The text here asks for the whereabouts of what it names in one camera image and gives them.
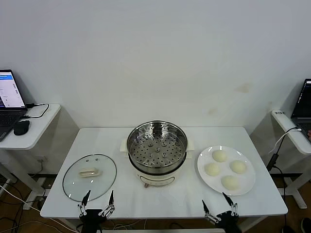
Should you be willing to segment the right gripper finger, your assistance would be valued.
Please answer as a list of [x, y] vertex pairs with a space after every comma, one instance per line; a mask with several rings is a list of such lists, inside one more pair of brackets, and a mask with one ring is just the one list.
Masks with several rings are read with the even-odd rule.
[[212, 224], [214, 224], [214, 225], [218, 224], [219, 221], [220, 221], [221, 219], [218, 218], [218, 217], [216, 217], [216, 216], [213, 216], [213, 215], [210, 213], [210, 211], [209, 211], [207, 205], [205, 204], [204, 200], [202, 200], [202, 204], [203, 204], [203, 209], [204, 209], [204, 213], [205, 213], [205, 218], [206, 218], [209, 222], [211, 222]]
[[238, 216], [238, 204], [233, 202], [232, 199], [227, 196], [224, 192], [222, 193], [226, 201], [228, 202], [229, 206], [231, 207], [231, 215]]

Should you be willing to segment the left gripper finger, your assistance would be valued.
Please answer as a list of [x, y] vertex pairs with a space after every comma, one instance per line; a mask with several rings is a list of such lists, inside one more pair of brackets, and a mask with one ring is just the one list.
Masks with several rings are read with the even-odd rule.
[[115, 205], [114, 205], [114, 191], [111, 191], [111, 195], [109, 198], [108, 205], [101, 210], [98, 215], [101, 217], [110, 217], [112, 213], [115, 211]]
[[86, 216], [86, 205], [89, 200], [91, 190], [89, 190], [86, 195], [83, 197], [81, 204], [78, 204], [78, 208], [80, 209], [79, 216]]

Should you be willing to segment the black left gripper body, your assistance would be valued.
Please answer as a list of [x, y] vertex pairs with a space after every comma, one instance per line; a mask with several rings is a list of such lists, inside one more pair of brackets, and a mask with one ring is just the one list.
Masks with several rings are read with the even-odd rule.
[[102, 233], [102, 223], [107, 221], [107, 217], [100, 214], [100, 209], [87, 209], [86, 214], [79, 214], [82, 222], [81, 233]]

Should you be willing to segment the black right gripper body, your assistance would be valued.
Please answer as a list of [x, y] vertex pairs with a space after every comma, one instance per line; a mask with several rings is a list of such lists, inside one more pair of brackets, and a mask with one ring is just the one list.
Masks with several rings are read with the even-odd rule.
[[216, 217], [217, 222], [215, 223], [215, 226], [223, 229], [225, 233], [242, 233], [241, 229], [237, 225], [239, 215], [235, 212], [226, 211], [218, 214]]

